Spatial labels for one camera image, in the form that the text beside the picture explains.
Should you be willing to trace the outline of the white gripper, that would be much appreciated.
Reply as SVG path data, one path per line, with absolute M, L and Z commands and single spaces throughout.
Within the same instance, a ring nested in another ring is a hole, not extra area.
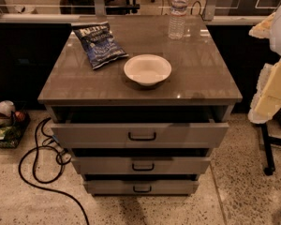
M 249 30 L 254 38 L 270 38 L 270 48 L 281 55 L 281 6 Z M 253 96 L 248 119 L 254 124 L 271 120 L 281 109 L 281 59 L 265 64 L 259 74 L 257 93 Z

